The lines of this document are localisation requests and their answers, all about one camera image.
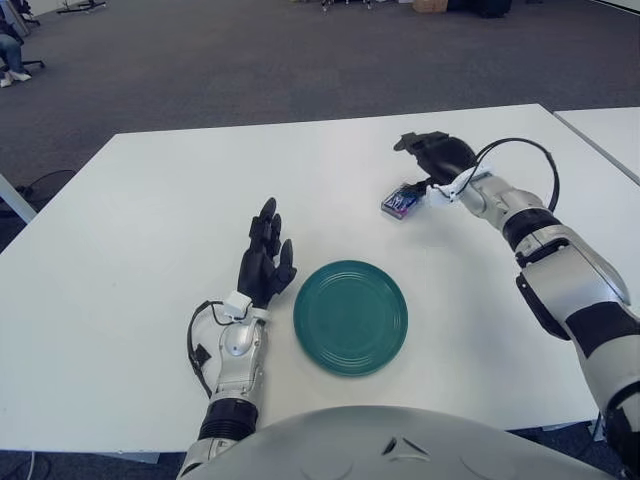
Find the white cable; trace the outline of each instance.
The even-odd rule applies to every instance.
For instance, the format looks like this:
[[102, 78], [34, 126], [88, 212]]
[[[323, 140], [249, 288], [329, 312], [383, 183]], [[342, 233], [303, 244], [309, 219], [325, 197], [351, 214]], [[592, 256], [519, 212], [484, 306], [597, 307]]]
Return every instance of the white cable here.
[[33, 476], [33, 468], [36, 466], [36, 452], [31, 452], [31, 465], [29, 466], [29, 473], [27, 474], [27, 480], [31, 480]]

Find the green plate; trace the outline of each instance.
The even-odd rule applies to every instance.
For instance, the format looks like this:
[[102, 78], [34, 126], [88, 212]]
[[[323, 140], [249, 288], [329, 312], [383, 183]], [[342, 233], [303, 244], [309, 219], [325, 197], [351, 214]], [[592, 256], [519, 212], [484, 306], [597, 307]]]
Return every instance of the green plate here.
[[360, 376], [395, 357], [407, 334], [407, 305], [395, 282], [373, 265], [345, 260], [322, 267], [296, 298], [302, 348], [336, 375]]

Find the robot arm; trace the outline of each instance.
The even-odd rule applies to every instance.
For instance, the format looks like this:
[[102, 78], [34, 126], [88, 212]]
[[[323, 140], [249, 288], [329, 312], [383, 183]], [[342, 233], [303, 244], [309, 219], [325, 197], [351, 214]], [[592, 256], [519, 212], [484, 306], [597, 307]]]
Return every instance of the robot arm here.
[[[251, 244], [242, 257], [238, 290], [224, 303], [205, 302], [189, 326], [187, 348], [196, 376], [209, 395], [209, 407], [198, 440], [191, 445], [178, 478], [218, 457], [256, 430], [262, 405], [264, 356], [271, 297], [281, 293], [296, 275], [293, 249], [287, 240], [280, 249], [280, 215], [271, 198], [253, 218]], [[280, 263], [274, 257], [280, 254]], [[227, 322], [218, 341], [220, 371], [214, 371], [211, 354], [192, 338], [193, 321], [207, 307], [222, 303]]]
[[460, 200], [507, 240], [522, 268], [518, 289], [547, 332], [574, 343], [608, 443], [640, 474], [640, 319], [618, 272], [538, 197], [475, 169], [461, 140], [407, 134], [396, 145], [403, 149], [431, 175], [432, 203]]

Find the robot finger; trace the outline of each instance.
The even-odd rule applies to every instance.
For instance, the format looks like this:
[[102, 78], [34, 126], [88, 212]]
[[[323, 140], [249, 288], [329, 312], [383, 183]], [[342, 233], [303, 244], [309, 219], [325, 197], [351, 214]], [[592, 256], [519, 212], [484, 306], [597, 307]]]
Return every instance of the robot finger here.
[[280, 230], [282, 229], [282, 218], [279, 213], [273, 217], [271, 222], [271, 237], [267, 239], [265, 248], [267, 256], [271, 259], [280, 252]]
[[261, 251], [268, 244], [271, 238], [271, 223], [276, 213], [276, 206], [276, 199], [271, 197], [260, 210], [260, 214], [257, 217], [253, 217], [251, 228], [249, 229], [249, 238], [251, 238], [249, 249], [251, 251]]
[[293, 246], [291, 240], [287, 240], [280, 251], [280, 264], [269, 276], [271, 292], [281, 293], [293, 281], [296, 273], [297, 269], [293, 266]]

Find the table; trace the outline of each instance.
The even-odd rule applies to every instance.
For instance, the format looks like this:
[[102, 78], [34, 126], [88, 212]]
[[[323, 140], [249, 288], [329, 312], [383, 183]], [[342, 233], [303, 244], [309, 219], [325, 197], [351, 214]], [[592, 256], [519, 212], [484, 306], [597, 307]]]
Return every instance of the table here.
[[[640, 189], [539, 105], [116, 135], [0, 255], [0, 448], [185, 450], [207, 404], [187, 323], [202, 300], [235, 288], [250, 219], [270, 195], [299, 270], [270, 306], [260, 425], [357, 404], [503, 429], [594, 418], [572, 345], [520, 298], [497, 231], [462, 205], [403, 222], [380, 212], [398, 184], [423, 178], [394, 143], [434, 130], [476, 150], [507, 136], [545, 145], [562, 181], [558, 217], [640, 298], [629, 221], [640, 218]], [[487, 162], [548, 200], [552, 176], [536, 149], [504, 145]], [[325, 373], [293, 330], [302, 283], [339, 259], [382, 268], [408, 305], [403, 348], [364, 378]]]
[[555, 115], [640, 185], [640, 107], [569, 110]]

